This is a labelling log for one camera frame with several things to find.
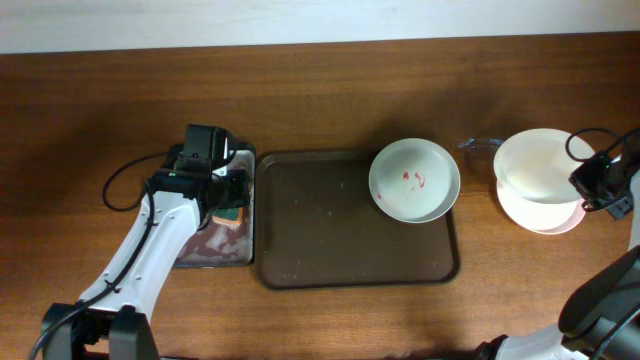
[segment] wall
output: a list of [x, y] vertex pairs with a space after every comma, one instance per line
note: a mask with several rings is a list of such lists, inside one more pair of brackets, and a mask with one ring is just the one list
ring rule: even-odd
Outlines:
[[640, 29], [640, 0], [3, 0], [0, 53]]

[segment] red stain on plate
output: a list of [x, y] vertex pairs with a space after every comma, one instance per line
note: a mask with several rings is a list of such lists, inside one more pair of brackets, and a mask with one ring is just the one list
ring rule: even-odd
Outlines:
[[416, 179], [418, 179], [418, 185], [420, 185], [420, 187], [423, 188], [426, 180], [422, 176], [420, 176], [420, 174], [418, 173], [416, 173], [414, 176], [416, 177]]

